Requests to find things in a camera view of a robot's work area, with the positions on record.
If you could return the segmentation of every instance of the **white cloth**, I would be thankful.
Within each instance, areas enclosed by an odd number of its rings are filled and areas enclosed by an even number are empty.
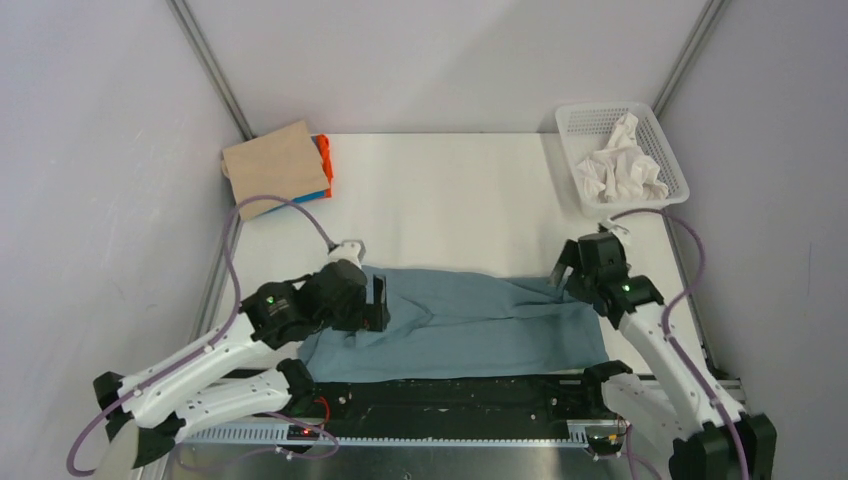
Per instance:
[[[661,200],[668,185],[659,181],[660,166],[636,143],[639,119],[626,113],[615,122],[607,146],[577,164],[583,194],[602,203]]]

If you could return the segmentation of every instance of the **laundry basket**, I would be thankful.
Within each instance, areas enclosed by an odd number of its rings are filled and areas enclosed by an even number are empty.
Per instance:
[[[636,141],[645,154],[659,164],[659,179],[668,185],[668,197],[623,203],[602,203],[597,199],[586,198],[579,186],[582,174],[577,171],[577,164],[590,153],[606,146],[616,120],[627,112],[639,119]],[[607,217],[633,208],[663,208],[689,198],[689,186],[651,107],[639,102],[564,105],[557,109],[556,121],[568,168],[580,197],[580,209],[587,217]]]

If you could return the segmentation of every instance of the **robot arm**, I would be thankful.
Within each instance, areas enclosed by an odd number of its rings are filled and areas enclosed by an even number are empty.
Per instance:
[[[135,467],[140,467],[200,430],[247,415],[297,411],[311,404],[313,382],[300,360],[286,359],[257,376],[207,387],[230,371],[325,328],[385,330],[389,321],[385,280],[373,278],[374,302],[367,304],[368,281],[360,263],[364,253],[362,242],[348,240],[330,251],[328,263],[319,272],[262,285],[241,302],[238,316],[214,345],[221,327],[141,372],[126,377],[107,372],[98,377],[94,390],[103,409],[133,394],[107,417],[110,440],[134,419],[139,427]],[[137,388],[199,348],[201,355],[143,390]]]
[[[609,232],[569,240],[551,274],[577,300],[605,316],[645,359],[663,392],[644,386],[623,362],[601,364],[584,372],[590,398],[628,419],[661,452],[673,455],[673,478],[727,478],[736,470],[734,445],[720,415],[720,402],[742,440],[752,478],[769,478],[777,432],[765,415],[749,416],[704,367],[687,367],[664,333],[663,298],[644,276],[630,277],[624,247]],[[674,325],[669,324],[673,334]],[[695,376],[706,380],[718,402],[711,400]]]

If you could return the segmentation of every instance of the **wall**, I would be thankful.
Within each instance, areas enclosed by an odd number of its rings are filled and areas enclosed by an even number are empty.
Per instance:
[[[662,119],[708,249],[696,303],[777,424],[777,479],[848,471],[846,23],[843,0],[733,2]]]
[[[556,131],[659,94],[705,0],[189,2],[254,132]]]
[[[66,478],[91,381],[187,341],[240,140],[166,2],[0,8],[0,478]]]

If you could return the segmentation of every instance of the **blue towel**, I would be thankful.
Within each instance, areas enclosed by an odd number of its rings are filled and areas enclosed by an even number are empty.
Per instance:
[[[316,382],[529,375],[608,360],[598,315],[546,278],[364,270],[386,276],[389,326],[309,337],[298,354]]]

